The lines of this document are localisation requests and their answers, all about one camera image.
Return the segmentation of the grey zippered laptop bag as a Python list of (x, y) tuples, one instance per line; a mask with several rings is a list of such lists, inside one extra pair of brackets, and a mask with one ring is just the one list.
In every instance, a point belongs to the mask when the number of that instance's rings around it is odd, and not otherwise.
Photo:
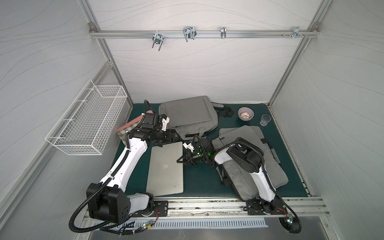
[(226, 105), (213, 103), (207, 96), (199, 96), (160, 104), (159, 114), (170, 118), (168, 127), (182, 140), (195, 135), (203, 137), (219, 125), (219, 117), (231, 117), (234, 111)]

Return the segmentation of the silver apple laptop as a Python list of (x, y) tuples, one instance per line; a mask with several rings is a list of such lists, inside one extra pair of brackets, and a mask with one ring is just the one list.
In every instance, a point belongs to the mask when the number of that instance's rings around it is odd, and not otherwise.
[(183, 143), (152, 147), (146, 191), (155, 197), (179, 194), (184, 191)]

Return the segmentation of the grey laptop sleeve bag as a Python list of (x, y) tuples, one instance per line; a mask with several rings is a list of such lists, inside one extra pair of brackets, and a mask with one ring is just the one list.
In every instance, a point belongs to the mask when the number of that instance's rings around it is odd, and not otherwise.
[(221, 129), (212, 140), (215, 162), (222, 166), (237, 196), (248, 201), (259, 198), (267, 203), (278, 199), (276, 188), (288, 177), (275, 160), (272, 149), (259, 127)]

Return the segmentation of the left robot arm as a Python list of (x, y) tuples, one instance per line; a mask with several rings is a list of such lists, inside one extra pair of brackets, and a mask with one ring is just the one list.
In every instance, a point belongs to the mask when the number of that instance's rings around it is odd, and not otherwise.
[(149, 144), (163, 146), (174, 143), (179, 135), (168, 129), (170, 118), (148, 111), (138, 125), (125, 134), (126, 146), (110, 171), (98, 184), (87, 189), (91, 218), (121, 224), (135, 213), (152, 213), (154, 197), (150, 193), (126, 195), (128, 181)]

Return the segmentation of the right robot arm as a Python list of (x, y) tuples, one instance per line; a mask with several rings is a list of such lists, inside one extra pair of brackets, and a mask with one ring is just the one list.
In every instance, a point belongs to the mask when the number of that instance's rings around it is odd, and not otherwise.
[(257, 204), (268, 214), (278, 207), (280, 197), (266, 171), (264, 152), (245, 139), (238, 137), (213, 153), (200, 140), (197, 150), (187, 151), (177, 163), (195, 165), (204, 161), (224, 172), (222, 183), (231, 185), (237, 197), (244, 202), (257, 200)]

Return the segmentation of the green checkered cloth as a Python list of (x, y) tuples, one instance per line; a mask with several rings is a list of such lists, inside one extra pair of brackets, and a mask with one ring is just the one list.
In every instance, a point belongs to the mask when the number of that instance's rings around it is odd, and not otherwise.
[(127, 133), (131, 132), (135, 127), (137, 127), (140, 121), (143, 119), (143, 117), (144, 117), (143, 115), (140, 115), (117, 130), (117, 134), (119, 135), (124, 145), (127, 145), (126, 143)]

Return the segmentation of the pink bowl with contents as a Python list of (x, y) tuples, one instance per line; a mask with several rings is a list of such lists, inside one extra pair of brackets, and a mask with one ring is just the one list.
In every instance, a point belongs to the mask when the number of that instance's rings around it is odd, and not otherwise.
[(241, 107), (238, 110), (238, 117), (240, 120), (244, 122), (248, 122), (253, 119), (254, 117), (254, 112), (252, 109), (247, 108), (247, 107)]

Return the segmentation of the clear plastic cup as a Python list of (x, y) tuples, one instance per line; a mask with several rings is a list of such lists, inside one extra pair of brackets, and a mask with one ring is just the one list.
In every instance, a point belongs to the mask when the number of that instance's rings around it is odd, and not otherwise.
[(260, 125), (262, 127), (265, 127), (269, 124), (271, 120), (272, 120), (272, 117), (270, 115), (262, 115), (260, 120)]

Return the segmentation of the metal hook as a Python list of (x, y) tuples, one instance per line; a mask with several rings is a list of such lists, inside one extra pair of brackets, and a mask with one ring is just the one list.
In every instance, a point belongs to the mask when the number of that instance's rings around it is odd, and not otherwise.
[(193, 26), (184, 28), (183, 35), (185, 37), (186, 42), (188, 42), (189, 39), (194, 40), (197, 35), (196, 28)]
[(152, 40), (153, 40), (152, 48), (154, 48), (155, 45), (158, 45), (158, 51), (160, 51), (161, 47), (163, 45), (163, 42), (164, 42), (163, 35), (161, 35), (159, 33), (155, 33), (155, 34), (153, 34)]
[(221, 39), (225, 39), (227, 36), (227, 29), (226, 27), (221, 27)]
[(308, 38), (309, 35), (308, 34), (303, 34), (300, 32), (300, 28), (299, 27), (296, 27), (292, 33), (288, 34), (288, 35), (285, 35), (285, 34), (282, 34), (282, 36), (284, 38), (290, 38), (290, 39), (296, 39), (296, 38), (301, 38), (301, 39), (305, 39), (305, 38)]

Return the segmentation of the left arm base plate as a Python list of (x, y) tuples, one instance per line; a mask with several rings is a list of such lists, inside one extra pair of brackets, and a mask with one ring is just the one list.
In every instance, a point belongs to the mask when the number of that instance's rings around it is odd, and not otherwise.
[(149, 204), (149, 208), (134, 213), (133, 217), (166, 217), (168, 215), (168, 207), (168, 201), (154, 201), (153, 203)]

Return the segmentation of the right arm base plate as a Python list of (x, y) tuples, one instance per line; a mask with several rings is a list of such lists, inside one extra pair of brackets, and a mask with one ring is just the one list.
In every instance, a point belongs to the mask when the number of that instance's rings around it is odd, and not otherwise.
[(251, 199), (246, 201), (243, 210), (250, 216), (256, 215), (285, 215), (288, 210), (280, 199), (267, 202), (262, 199)]

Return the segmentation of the aluminium crossbar rail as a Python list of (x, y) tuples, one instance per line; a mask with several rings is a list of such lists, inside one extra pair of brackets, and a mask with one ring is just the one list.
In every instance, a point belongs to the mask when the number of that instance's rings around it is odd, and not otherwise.
[[(288, 30), (230, 30), (227, 29), (225, 39), (274, 39), (284, 38), (282, 34), (288, 35), (295, 29)], [(197, 30), (195, 39), (221, 39), (221, 28), (216, 30)], [(302, 30), (303, 34), (308, 34), (308, 38), (317, 38), (321, 32), (317, 28)], [(93, 39), (152, 39), (153, 34), (159, 33), (164, 39), (185, 39), (183, 30), (156, 30), (156, 31), (90, 31)]]

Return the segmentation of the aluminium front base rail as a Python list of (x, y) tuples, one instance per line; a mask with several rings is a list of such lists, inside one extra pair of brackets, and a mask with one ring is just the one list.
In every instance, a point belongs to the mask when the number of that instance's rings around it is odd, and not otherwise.
[[(157, 197), (155, 201), (167, 201), (167, 215), (160, 219), (214, 219), (251, 218), (244, 210), (247, 206), (238, 198), (171, 198)], [(331, 214), (321, 197), (284, 198), (298, 217), (329, 217)]]

